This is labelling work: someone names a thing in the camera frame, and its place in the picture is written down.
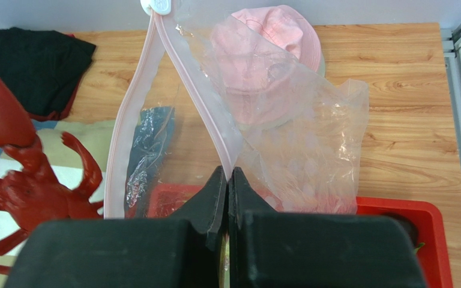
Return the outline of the clear zip top bag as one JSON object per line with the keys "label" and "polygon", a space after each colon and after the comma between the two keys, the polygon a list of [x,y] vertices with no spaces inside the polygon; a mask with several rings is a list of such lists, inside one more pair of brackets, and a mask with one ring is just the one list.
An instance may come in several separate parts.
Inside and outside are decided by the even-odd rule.
{"label": "clear zip top bag", "polygon": [[354,214],[369,87],[325,78],[320,39],[285,4],[142,1],[149,17],[118,110],[106,218],[152,217],[167,185],[186,193],[241,168],[275,209]]}

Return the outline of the red toy lobster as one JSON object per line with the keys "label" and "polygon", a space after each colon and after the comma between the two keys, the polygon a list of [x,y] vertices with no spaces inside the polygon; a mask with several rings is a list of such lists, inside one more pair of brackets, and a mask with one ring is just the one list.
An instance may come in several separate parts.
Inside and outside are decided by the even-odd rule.
{"label": "red toy lobster", "polygon": [[[82,160],[82,180],[74,189],[58,181],[27,111],[0,78],[0,148],[22,165],[0,178],[0,211],[9,213],[18,225],[17,231],[0,240],[0,256],[25,241],[41,223],[100,218],[103,202],[92,202],[91,197],[103,180],[101,169],[74,135],[63,132],[61,140]],[[0,274],[9,271],[9,266],[0,265]]]}

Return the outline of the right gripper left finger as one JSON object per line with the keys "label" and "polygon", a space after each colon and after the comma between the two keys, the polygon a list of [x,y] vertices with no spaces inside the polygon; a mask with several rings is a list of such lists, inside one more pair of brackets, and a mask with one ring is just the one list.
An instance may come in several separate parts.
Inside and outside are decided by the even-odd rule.
{"label": "right gripper left finger", "polygon": [[166,218],[39,225],[5,287],[218,287],[227,180],[217,167]]}

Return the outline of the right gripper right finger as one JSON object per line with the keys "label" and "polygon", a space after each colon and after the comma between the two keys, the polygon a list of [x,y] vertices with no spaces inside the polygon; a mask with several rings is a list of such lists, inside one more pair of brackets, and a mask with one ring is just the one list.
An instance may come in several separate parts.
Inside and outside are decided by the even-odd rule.
{"label": "right gripper right finger", "polygon": [[231,287],[426,287],[402,226],[386,216],[278,212],[235,168]]}

